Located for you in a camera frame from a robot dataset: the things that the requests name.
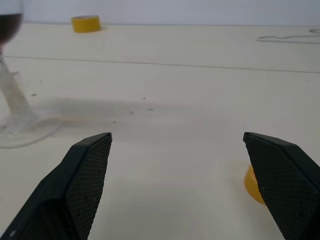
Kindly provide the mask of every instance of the table surface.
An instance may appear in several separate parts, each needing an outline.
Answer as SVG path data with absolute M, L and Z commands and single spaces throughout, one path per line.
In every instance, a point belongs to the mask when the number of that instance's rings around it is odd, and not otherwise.
M 36 144 L 0 149 L 0 234 L 72 144 L 112 132 L 89 239 L 283 240 L 244 189 L 242 137 L 279 137 L 320 163 L 320 75 L 305 72 L 317 71 L 319 48 L 253 39 L 307 28 L 70 28 L 26 24 L 5 52 L 31 104 L 57 103 L 64 122 Z M 242 43 L 210 41 L 229 35 Z

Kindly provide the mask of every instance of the textured gripper pad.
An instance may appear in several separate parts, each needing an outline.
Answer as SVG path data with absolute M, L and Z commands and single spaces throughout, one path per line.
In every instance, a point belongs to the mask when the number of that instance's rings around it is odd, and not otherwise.
M 311 180 L 319 179 L 320 168 L 292 143 L 256 133 L 245 133 L 243 140 L 261 196 L 284 238 L 318 239 L 320 191 Z
M 109 149 L 107 139 L 91 146 L 66 191 L 68 211 L 81 240 L 88 238 L 99 206 Z

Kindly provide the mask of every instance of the red wine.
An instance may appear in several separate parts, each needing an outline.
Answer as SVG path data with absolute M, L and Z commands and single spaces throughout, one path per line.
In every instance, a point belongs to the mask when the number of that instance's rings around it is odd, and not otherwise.
M 17 33 L 22 18 L 22 13 L 0 15 L 0 47 Z

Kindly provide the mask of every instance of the tape roll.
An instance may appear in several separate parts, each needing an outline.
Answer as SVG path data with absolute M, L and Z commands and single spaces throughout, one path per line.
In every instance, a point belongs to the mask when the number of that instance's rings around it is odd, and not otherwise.
M 265 201 L 258 188 L 258 182 L 252 165 L 250 165 L 244 177 L 244 186 L 251 197 L 253 197 L 258 203 L 265 205 Z
M 75 16 L 71 22 L 76 33 L 92 33 L 101 30 L 99 16 Z

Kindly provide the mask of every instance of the glass stem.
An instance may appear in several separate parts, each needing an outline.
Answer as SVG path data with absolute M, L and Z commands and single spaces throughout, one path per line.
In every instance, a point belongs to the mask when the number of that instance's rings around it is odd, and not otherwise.
M 21 91 L 14 76 L 9 72 L 9 69 L 4 61 L 3 52 L 0 49 L 0 90 L 2 91 L 6 103 L 13 116 L 23 114 L 29 111 L 28 101 Z

